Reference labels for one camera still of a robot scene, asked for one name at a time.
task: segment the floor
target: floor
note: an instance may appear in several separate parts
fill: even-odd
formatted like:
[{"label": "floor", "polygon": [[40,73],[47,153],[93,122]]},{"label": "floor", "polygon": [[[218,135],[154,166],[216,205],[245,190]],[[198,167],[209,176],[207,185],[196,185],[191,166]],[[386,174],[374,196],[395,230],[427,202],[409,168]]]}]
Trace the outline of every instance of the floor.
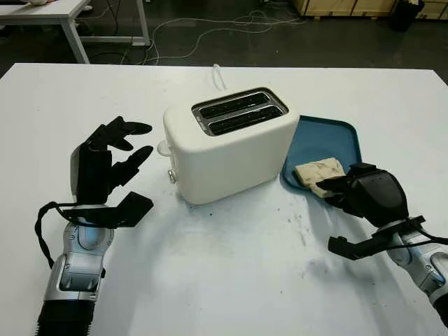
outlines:
[{"label": "floor", "polygon": [[[116,10],[119,0],[110,1]],[[111,11],[104,12],[107,0],[92,0],[91,4],[94,11],[80,16],[79,30],[113,34]],[[261,5],[259,0],[152,0],[145,3],[145,9],[150,34],[161,23],[179,18],[239,18],[238,22],[246,24],[178,20],[162,25],[155,35],[160,56],[178,58],[156,60],[154,48],[86,45],[91,62],[141,64],[146,59],[147,65],[418,68],[434,69],[448,83],[448,22],[419,21],[398,33],[385,20],[302,19],[286,1]],[[264,24],[247,24],[250,21]],[[139,34],[133,1],[120,2],[118,23],[118,34]],[[221,30],[203,35],[194,49],[201,34],[217,28]],[[75,62],[57,27],[6,27],[0,30],[0,51],[0,76],[15,62]],[[191,51],[192,55],[180,57]]]}]

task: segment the white tabletop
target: white tabletop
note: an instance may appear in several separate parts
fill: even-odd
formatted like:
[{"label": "white tabletop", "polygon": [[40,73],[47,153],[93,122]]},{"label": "white tabletop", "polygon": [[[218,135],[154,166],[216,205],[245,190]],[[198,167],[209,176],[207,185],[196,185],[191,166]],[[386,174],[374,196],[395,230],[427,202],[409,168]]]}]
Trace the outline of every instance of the white tabletop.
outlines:
[{"label": "white tabletop", "polygon": [[33,19],[33,18],[69,18],[84,7],[89,0],[56,0],[44,6],[23,5],[0,6],[0,20],[2,19]]},{"label": "white tabletop", "polygon": [[[409,212],[448,235],[448,87],[433,71],[221,72],[229,88],[267,86],[301,114],[351,123],[364,161],[395,174]],[[224,94],[211,67],[16,64],[0,80],[0,335],[33,335],[50,273],[34,221],[50,200],[71,200],[72,150],[118,115],[154,126],[130,141],[156,146],[163,111],[198,90]],[[91,335],[446,335],[385,253],[352,262],[327,251],[330,235],[365,239],[374,232],[367,221],[286,190],[279,178],[190,206],[168,168],[152,154],[109,199],[116,205],[134,190],[155,207],[138,227],[116,231]],[[54,213],[44,218],[54,257],[64,226]]]}]

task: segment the bread slice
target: bread slice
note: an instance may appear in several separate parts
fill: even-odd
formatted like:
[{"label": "bread slice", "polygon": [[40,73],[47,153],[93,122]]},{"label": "bread slice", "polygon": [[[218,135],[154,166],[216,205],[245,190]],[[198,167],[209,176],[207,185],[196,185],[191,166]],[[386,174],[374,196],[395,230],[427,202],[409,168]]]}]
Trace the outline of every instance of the bread slice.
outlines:
[{"label": "bread slice", "polygon": [[320,161],[308,162],[295,166],[295,175],[304,187],[311,189],[320,198],[331,197],[331,191],[319,188],[316,183],[336,176],[344,176],[341,163],[331,157]]}]

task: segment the robotic hand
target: robotic hand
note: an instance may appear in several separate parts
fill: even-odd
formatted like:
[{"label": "robotic hand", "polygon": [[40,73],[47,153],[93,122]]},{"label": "robotic hand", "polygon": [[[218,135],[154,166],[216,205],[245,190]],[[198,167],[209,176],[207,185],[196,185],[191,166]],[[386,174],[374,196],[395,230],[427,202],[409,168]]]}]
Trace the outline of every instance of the robotic hand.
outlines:
[{"label": "robotic hand", "polygon": [[[125,185],[153,148],[144,146],[125,162],[112,165],[108,146],[123,151],[133,149],[124,140],[129,134],[145,134],[151,126],[125,122],[117,117],[101,125],[71,155],[71,191],[76,203],[50,202],[38,213],[35,231],[44,256],[51,268],[36,335],[87,335],[93,319],[101,278],[106,272],[103,259],[119,227],[134,227],[153,207],[150,199],[130,192],[116,208],[104,205],[118,185]],[[60,207],[72,207],[61,210]],[[64,230],[64,252],[50,256],[42,237],[41,221],[55,208],[69,223]]]},{"label": "robotic hand", "polygon": [[422,229],[423,216],[410,218],[406,195],[397,179],[373,164],[353,164],[346,176],[317,183],[335,196],[326,202],[348,214],[365,217],[378,228],[371,239],[352,244],[345,237],[331,237],[328,250],[357,260],[387,251],[405,269],[448,327],[448,253],[435,237]]}]

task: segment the desk leg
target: desk leg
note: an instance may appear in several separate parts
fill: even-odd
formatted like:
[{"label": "desk leg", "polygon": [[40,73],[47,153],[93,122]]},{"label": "desk leg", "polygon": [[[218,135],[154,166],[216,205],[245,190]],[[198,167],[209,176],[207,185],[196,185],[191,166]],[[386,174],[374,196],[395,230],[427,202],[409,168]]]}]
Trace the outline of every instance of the desk leg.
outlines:
[{"label": "desk leg", "polygon": [[87,57],[83,44],[79,39],[78,32],[76,31],[74,21],[71,19],[61,20],[61,25],[78,63],[90,64],[89,57]]},{"label": "desk leg", "polygon": [[139,12],[141,34],[143,35],[143,40],[145,41],[145,46],[149,46],[151,41],[148,34],[148,25],[146,24],[146,14],[145,8],[143,6],[143,0],[136,0],[137,10]]}]

